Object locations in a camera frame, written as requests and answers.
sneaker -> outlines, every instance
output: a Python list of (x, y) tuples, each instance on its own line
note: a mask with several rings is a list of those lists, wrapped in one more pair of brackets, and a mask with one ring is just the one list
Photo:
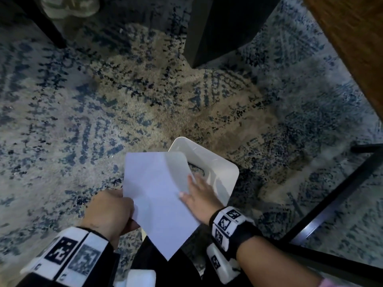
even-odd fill
[(50, 19), (64, 19), (69, 15), (86, 18), (100, 9), (99, 0), (41, 0), (41, 5)]

carpet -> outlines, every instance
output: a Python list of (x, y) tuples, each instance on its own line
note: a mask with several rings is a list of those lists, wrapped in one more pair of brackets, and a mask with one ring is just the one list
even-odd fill
[[(301, 0), (282, 0), (251, 43), (199, 69), (182, 55), (193, 0), (105, 0), (57, 26), (55, 46), (11, 1), (0, 40), (0, 274), (18, 272), (120, 187), (124, 154), (185, 136), (241, 168), (231, 204), (280, 238), (382, 141), (381, 122)], [(383, 267), (382, 170), (305, 246)], [(183, 247), (199, 269), (198, 230)], [(141, 244), (120, 240), (122, 278)]]

white paper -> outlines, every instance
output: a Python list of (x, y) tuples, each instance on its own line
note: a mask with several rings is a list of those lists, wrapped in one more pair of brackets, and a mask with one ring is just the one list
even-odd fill
[(128, 153), (125, 156), (124, 196), (134, 201), (133, 219), (169, 260), (199, 222), (179, 199), (188, 193), (191, 174), (182, 152)]

hand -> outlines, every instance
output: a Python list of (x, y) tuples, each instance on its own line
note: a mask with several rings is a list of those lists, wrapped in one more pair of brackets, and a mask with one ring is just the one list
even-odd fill
[(188, 176), (189, 192), (180, 193), (180, 199), (187, 205), (194, 216), (205, 225), (209, 225), (211, 216), (223, 208), (223, 204), (216, 197), (213, 188), (199, 175), (195, 175), (196, 183)]
[(120, 236), (139, 228), (133, 212), (133, 200), (123, 198), (122, 189), (106, 189), (92, 197), (80, 226), (99, 232), (117, 249)]

